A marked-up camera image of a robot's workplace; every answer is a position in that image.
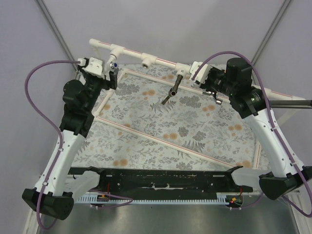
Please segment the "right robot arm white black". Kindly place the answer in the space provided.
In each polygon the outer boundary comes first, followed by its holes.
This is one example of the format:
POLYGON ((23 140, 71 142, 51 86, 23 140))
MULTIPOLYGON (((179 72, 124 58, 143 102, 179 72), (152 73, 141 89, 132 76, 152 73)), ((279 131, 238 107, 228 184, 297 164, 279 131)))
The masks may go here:
POLYGON ((260 188, 271 200, 303 185, 312 178, 312 168, 296 156, 278 127, 273 110, 266 105, 262 90, 252 85, 252 66, 242 58, 227 61, 226 70, 207 64, 192 71, 192 79, 217 103, 218 93, 228 96, 230 105, 251 128, 268 157, 271 171, 235 169, 231 175, 239 186, 260 188))

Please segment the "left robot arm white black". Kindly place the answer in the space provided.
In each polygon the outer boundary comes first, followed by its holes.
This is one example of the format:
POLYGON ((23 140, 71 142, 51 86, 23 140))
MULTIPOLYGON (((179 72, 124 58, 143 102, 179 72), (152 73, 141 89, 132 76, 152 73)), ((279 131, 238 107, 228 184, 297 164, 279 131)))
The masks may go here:
POLYGON ((37 216, 65 220, 74 203, 100 181, 101 170, 90 167, 74 181, 66 184, 72 162, 85 141, 94 121, 92 110, 102 90, 117 88, 118 64, 97 58, 79 58, 74 62, 84 82, 68 81, 63 88, 64 114, 60 126, 52 124, 58 139, 52 156, 38 182, 25 189, 22 199, 37 216))

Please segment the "white pipe frame red stripe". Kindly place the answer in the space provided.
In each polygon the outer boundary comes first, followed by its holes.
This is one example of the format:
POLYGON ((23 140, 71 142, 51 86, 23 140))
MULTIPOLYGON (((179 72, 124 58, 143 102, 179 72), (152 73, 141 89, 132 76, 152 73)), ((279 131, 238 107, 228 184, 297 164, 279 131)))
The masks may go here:
MULTIPOLYGON (((110 54, 115 55, 116 58, 118 58, 121 55, 127 55, 127 56, 131 56, 131 57, 140 59, 142 62, 141 65, 144 69, 148 69, 148 68, 152 67, 153 65, 161 65, 164 67, 174 69, 175 71, 177 71, 177 75, 182 75, 184 78, 187 77, 188 75, 190 75, 189 70, 190 70, 191 65, 187 65, 187 64, 183 64, 183 63, 174 63, 171 61, 167 61, 167 60, 158 58, 154 55, 133 51, 133 50, 127 49, 125 47, 122 47, 120 45, 104 43, 104 42, 101 42, 101 41, 96 40, 96 39, 90 39, 89 44, 91 45, 92 50, 95 52, 95 54, 97 56, 100 56, 99 49, 103 48, 103 49, 109 50, 110 54)), ((155 78, 152 76, 148 76, 147 74, 144 74, 144 73, 134 72, 132 70, 127 70, 127 69, 126 69, 126 71, 122 72, 122 75, 120 77, 118 77, 118 80, 121 80, 125 76, 125 74, 130 74, 130 73, 131 73, 131 75, 136 75, 140 78, 148 78, 149 77, 148 79, 156 81, 158 83, 161 83, 160 78, 155 78)), ((202 94, 202 91, 199 91, 199 90, 187 87, 187 86, 180 85, 179 88, 181 90, 186 90, 189 92, 202 94)), ((286 94, 281 94, 281 93, 272 91, 271 89, 268 89, 268 88, 265 88, 264 90, 265 90, 268 98, 273 98, 275 100, 305 100, 302 97, 289 96, 286 94)), ((100 111, 103 110, 104 105, 107 103, 108 99, 114 94, 114 92, 115 91, 113 91, 113 90, 108 91, 108 94, 106 95, 104 100, 99 104, 99 106, 94 111, 94 114, 96 117, 99 116, 100 111)), ((226 97, 226 96, 220 95, 220 96, 218 96, 218 98, 223 100, 223 103, 230 103, 230 101, 228 100, 228 97, 226 97)), ((298 110, 289 110, 285 114, 283 114, 282 117, 278 120, 279 125, 282 125, 283 123, 285 123, 297 111, 298 110)), ((254 154, 254 159, 253 159, 254 161, 253 161, 253 166, 252 166, 253 169, 259 168, 261 150, 262 150, 262 147, 261 147, 261 145, 257 139, 256 144, 255 144, 255 154, 254 154)))

